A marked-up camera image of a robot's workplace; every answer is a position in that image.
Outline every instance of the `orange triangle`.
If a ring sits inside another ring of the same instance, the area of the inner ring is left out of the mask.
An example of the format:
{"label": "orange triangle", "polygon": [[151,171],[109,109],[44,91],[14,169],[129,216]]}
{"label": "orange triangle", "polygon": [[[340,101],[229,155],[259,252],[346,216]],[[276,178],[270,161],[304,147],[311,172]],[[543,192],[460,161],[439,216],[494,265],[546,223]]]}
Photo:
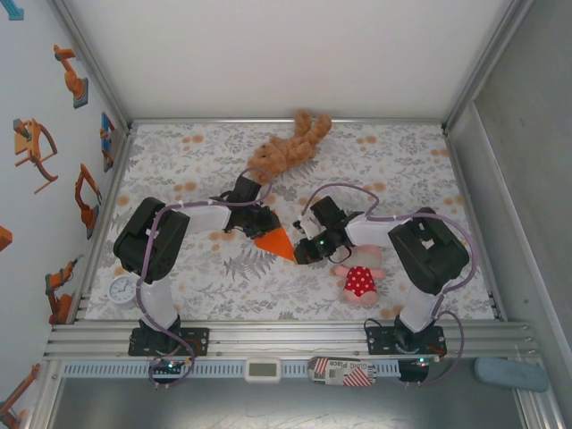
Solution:
{"label": "orange triangle", "polygon": [[254,244],[257,248],[261,248],[266,252],[273,253],[279,257],[295,262],[294,246],[292,246],[290,237],[288,237],[288,234],[282,227],[268,232],[263,237],[254,239]]}

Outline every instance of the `display screen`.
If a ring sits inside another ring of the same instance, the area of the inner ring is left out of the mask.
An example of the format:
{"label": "display screen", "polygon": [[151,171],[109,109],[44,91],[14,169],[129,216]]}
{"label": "display screen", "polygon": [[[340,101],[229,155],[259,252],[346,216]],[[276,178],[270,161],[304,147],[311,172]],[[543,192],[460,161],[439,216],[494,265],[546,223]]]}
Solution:
{"label": "display screen", "polygon": [[275,377],[276,364],[250,364],[248,375],[252,377]]}

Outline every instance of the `stuffed animal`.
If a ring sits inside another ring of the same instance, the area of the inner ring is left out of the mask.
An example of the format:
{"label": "stuffed animal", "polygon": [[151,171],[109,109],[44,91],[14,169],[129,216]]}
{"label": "stuffed animal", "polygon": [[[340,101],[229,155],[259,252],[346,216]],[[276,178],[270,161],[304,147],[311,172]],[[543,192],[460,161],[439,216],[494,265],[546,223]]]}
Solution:
{"label": "stuffed animal", "polygon": [[[330,132],[332,118],[321,114],[312,125],[312,115],[308,110],[300,110],[294,116],[296,129],[294,137],[282,140],[272,137],[254,151],[248,160],[248,167],[258,167],[269,172],[273,178],[291,167],[305,163],[315,156],[316,145]],[[253,171],[256,181],[267,183],[268,177],[262,172]]]}
{"label": "stuffed animal", "polygon": [[382,250],[377,246],[356,246],[352,253],[334,272],[346,277],[346,285],[341,293],[341,299],[350,304],[371,306],[377,302],[375,279],[385,278],[382,266]]}

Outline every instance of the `blue object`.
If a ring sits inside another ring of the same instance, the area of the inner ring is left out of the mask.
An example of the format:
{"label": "blue object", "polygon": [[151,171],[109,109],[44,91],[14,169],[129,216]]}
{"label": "blue object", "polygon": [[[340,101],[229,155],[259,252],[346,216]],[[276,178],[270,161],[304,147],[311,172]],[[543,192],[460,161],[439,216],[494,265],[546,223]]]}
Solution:
{"label": "blue object", "polygon": [[101,148],[107,152],[110,152],[110,143],[111,143],[111,137],[109,136],[110,124],[111,124],[111,121],[109,121],[109,118],[107,117],[105,112],[102,112],[101,113],[101,128],[102,128],[102,130],[105,130],[108,137],[107,137],[107,139],[104,139],[103,137],[101,138]]}
{"label": "blue object", "polygon": [[0,0],[0,3],[8,12],[8,20],[24,21],[24,10],[16,6],[13,0]]}
{"label": "blue object", "polygon": [[499,357],[478,358],[475,376],[481,383],[526,391],[547,391],[550,384],[543,368]]}

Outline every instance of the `blue strip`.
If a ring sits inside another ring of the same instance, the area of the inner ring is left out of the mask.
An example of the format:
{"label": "blue strip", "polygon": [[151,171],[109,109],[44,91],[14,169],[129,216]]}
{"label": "blue strip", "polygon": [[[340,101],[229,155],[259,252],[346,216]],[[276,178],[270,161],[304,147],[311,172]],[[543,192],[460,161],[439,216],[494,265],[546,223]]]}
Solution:
{"label": "blue strip", "polygon": [[[107,133],[107,135],[109,136],[109,118],[107,117],[105,112],[101,113],[101,128],[103,128]],[[109,152],[110,140],[111,136],[109,136],[109,139],[104,139],[103,137],[101,138],[101,148],[106,150],[107,152]]]}
{"label": "blue strip", "polygon": [[8,12],[8,20],[24,21],[24,10],[16,6],[13,0],[0,0],[4,9]]}

